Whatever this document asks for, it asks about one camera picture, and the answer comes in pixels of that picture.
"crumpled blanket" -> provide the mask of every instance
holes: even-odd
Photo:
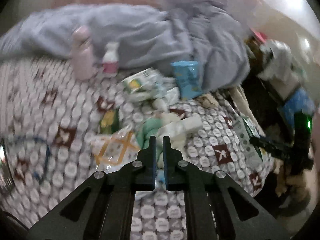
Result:
[[[0,38],[0,60],[49,54],[70,58],[71,35],[89,27],[97,62],[109,41],[119,41],[121,69],[152,65],[172,76],[171,62],[197,60],[204,93],[240,85],[249,72],[239,22],[221,0],[167,0],[172,9],[150,6],[69,5],[30,15]]]

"blue packet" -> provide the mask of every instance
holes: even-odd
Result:
[[[189,100],[202,94],[198,78],[197,61],[178,61],[171,63],[181,100]]]

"patterned bedsheet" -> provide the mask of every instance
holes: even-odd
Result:
[[[2,198],[2,208],[31,227],[96,170],[89,141],[98,130],[99,107],[119,107],[122,126],[137,131],[154,113],[147,102],[126,100],[121,80],[132,73],[106,78],[102,70],[88,82],[73,78],[69,61],[50,58],[21,59],[0,66],[0,130],[2,134],[39,136],[47,140],[52,156],[44,182],[32,174],[43,173],[45,146],[26,142],[8,149],[17,188]],[[207,172],[223,170],[250,195],[263,187],[273,160],[252,170],[245,164],[243,148],[232,122],[237,112],[216,93],[220,106],[203,108],[189,100],[171,106],[179,114],[199,114],[203,128],[187,139],[188,161]],[[158,190],[136,201],[131,239],[186,239],[183,192]]]

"pink object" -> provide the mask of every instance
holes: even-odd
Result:
[[[118,73],[118,47],[118,42],[109,42],[106,45],[107,52],[103,57],[102,64],[103,72],[109,77],[114,77]]]
[[[90,32],[86,26],[78,28],[72,35],[71,64],[78,80],[90,79],[95,74]]]

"silver bolt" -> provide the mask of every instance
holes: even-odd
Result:
[[[178,165],[180,167],[186,167],[188,165],[188,162],[187,161],[178,161]]]
[[[101,179],[101,178],[104,177],[104,173],[103,173],[102,171],[96,171],[96,172],[94,173],[94,177],[95,177],[96,179]]]
[[[226,176],[226,173],[224,171],[217,171],[216,176],[223,179]]]
[[[134,161],[134,162],[132,163],[132,165],[133,165],[134,167],[141,167],[141,166],[142,166],[142,162],[141,162],[141,161]]]

